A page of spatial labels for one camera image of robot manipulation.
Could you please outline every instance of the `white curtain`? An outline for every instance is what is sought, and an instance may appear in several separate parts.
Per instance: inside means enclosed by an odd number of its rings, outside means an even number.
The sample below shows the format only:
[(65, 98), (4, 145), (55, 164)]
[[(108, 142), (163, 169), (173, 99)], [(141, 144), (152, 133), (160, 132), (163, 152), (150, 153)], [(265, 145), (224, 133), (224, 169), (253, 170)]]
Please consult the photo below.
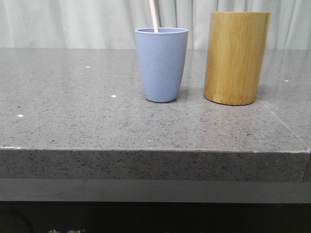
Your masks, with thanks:
[[(268, 49), (311, 49), (311, 0), (157, 0), (162, 27), (207, 49), (212, 11), (270, 11)], [(0, 47), (134, 49), (152, 27), (148, 0), (0, 0)]]

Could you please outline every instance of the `bamboo container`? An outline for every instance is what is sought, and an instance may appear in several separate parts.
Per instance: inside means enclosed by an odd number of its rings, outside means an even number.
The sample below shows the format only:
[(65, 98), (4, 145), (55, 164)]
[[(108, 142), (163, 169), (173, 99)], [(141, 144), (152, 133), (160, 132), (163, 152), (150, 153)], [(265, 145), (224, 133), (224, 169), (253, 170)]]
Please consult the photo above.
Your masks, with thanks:
[(270, 12), (212, 12), (204, 97), (228, 105), (256, 100)]

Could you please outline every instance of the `speckled stone surface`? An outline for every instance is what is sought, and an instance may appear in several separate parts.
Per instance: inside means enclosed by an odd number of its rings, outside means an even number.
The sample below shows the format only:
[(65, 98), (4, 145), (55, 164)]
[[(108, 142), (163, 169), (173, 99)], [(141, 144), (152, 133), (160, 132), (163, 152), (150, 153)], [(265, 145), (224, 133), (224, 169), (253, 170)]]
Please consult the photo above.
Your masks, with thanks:
[(311, 53), (267, 51), (247, 106), (203, 97), (206, 54), (159, 104), (135, 50), (0, 49), (0, 176), (311, 180)]

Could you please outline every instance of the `curtain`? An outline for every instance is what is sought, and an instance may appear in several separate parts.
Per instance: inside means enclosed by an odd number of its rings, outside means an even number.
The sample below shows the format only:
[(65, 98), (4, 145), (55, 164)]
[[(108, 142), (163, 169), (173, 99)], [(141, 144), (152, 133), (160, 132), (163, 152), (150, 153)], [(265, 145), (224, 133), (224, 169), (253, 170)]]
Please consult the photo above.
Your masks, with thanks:
[[(207, 49), (212, 11), (270, 11), (268, 49), (311, 49), (311, 0), (157, 0), (161, 27)], [(148, 0), (0, 0), (0, 47), (134, 49), (152, 27)]]

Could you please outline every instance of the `straw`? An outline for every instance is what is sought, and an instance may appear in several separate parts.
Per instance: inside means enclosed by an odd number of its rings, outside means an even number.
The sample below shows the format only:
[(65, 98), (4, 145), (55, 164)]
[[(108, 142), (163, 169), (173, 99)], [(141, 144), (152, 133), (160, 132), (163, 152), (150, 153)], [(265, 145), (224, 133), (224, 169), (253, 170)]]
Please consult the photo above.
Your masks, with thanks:
[(156, 21), (156, 8), (155, 8), (155, 0), (149, 0), (150, 11), (152, 16), (152, 24), (154, 25), (154, 32), (158, 33), (157, 21)]

